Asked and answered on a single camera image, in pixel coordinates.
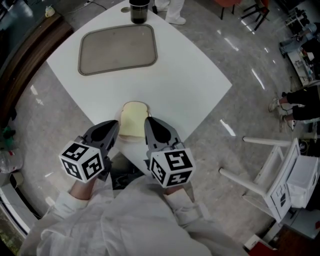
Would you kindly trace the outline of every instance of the gray floor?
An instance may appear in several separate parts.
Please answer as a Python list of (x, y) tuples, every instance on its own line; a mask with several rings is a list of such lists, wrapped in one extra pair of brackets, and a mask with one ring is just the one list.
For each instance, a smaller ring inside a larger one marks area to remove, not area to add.
[[(96, 2), (109, 8), (119, 1)], [(234, 15), (231, 9), (226, 9), (223, 20), (220, 20), (221, 7), (212, 0), (186, 0), (181, 15), (187, 23), (176, 26), (232, 83), (220, 103), (187, 139), (186, 146), (191, 148), (197, 164), (192, 179), (196, 199), (207, 205), (228, 235), (242, 243), (263, 230), (271, 218), (241, 199), (245, 189), (221, 176), (219, 167), (253, 179), (271, 147), (247, 144), (242, 137), (291, 140), (302, 130), (298, 123), (294, 132), (287, 127), (285, 132), (279, 133), (279, 113), (268, 112), (268, 103), (273, 97), (280, 96), (283, 91), (296, 90), (299, 83), (289, 61), (282, 58), (278, 49), (279, 41), (290, 33), (287, 30), (275, 33), (283, 25), (275, 23), (282, 15), (276, 4), (271, 1), (269, 21), (265, 21), (254, 34), (246, 27), (253, 29), (254, 19), (245, 19), (246, 25), (241, 22), (243, 9), (253, 2), (242, 1), (236, 6)], [(90, 4), (77, 12), (65, 14), (65, 18), (76, 30), (103, 11)], [(60, 150), (92, 124), (47, 63), (29, 83), (16, 110), (18, 116), (12, 126), (17, 129), (17, 142), (24, 152), (22, 190), (31, 204), (44, 214), (59, 191), (69, 189), (73, 183), (61, 169)], [(222, 121), (236, 136), (231, 136)]]

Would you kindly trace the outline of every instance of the bread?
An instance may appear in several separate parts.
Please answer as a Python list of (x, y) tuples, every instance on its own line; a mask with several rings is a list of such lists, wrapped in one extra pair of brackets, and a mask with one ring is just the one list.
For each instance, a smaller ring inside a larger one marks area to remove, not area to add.
[(119, 135), (145, 137), (145, 120), (148, 107), (138, 101), (130, 101), (123, 106), (120, 118)]

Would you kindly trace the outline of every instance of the desk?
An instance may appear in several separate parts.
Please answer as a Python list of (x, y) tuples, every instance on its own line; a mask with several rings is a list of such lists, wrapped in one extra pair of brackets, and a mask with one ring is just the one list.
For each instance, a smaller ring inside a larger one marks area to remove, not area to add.
[(307, 86), (310, 81), (315, 79), (315, 75), (309, 74), (310, 68), (306, 61), (300, 56), (300, 50), (294, 50), (289, 52), (287, 55), (302, 83), (302, 86)]
[[(140, 101), (149, 106), (153, 117), (174, 127), (184, 141), (232, 85), (200, 49), (162, 18), (148, 12), (146, 23), (154, 29), (158, 53), (154, 65), (90, 76), (78, 72), (82, 37), (91, 31), (131, 24), (130, 13), (121, 12), (128, 6), (129, 1), (126, 0), (89, 21), (70, 36), (47, 62), (95, 125), (115, 119), (125, 103)], [(115, 147), (142, 172), (150, 173), (144, 162), (148, 150), (144, 140), (126, 142), (118, 139)]]

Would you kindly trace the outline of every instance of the white chair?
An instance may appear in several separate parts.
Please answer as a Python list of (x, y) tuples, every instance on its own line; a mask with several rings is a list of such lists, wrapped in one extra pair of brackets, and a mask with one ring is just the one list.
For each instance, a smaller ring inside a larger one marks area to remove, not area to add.
[[(271, 145), (273, 149), (254, 181), (250, 181), (229, 170), (219, 172), (227, 178), (248, 188), (256, 194), (247, 193), (243, 199), (267, 213), (280, 223), (291, 207), (287, 179), (300, 155), (298, 140), (293, 141), (243, 137), (245, 142)], [(282, 148), (287, 148), (285, 155)]]

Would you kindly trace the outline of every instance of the black pants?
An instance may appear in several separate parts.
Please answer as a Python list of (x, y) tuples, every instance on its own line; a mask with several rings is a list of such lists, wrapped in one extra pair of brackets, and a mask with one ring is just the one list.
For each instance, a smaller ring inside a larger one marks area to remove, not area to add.
[(310, 120), (320, 117), (320, 99), (318, 86), (311, 86), (295, 92), (289, 92), (286, 99), (290, 104), (302, 104), (304, 107), (294, 106), (292, 109), (295, 120)]

